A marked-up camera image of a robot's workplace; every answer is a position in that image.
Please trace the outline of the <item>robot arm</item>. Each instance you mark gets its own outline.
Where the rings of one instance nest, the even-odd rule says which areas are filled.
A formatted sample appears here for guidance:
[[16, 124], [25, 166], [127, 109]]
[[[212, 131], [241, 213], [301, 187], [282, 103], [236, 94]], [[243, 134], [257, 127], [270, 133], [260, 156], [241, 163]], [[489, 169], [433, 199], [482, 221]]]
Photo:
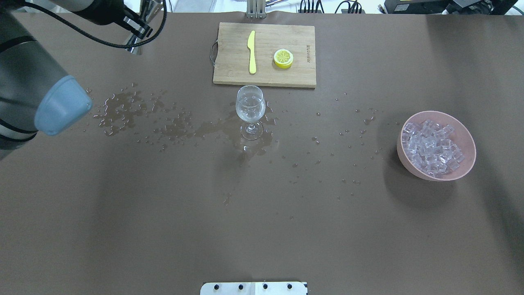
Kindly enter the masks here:
[[97, 43], [134, 49], [156, 39], [165, 25], [167, 2], [142, 0], [137, 13], [122, 0], [55, 0], [54, 4], [97, 25], [117, 24], [131, 33], [125, 44], [110, 43], [30, 0], [1, 2], [0, 148], [1, 158], [34, 139], [38, 132], [55, 136], [92, 108], [92, 101], [70, 75], [15, 19], [13, 12], [29, 7], [58, 20]]

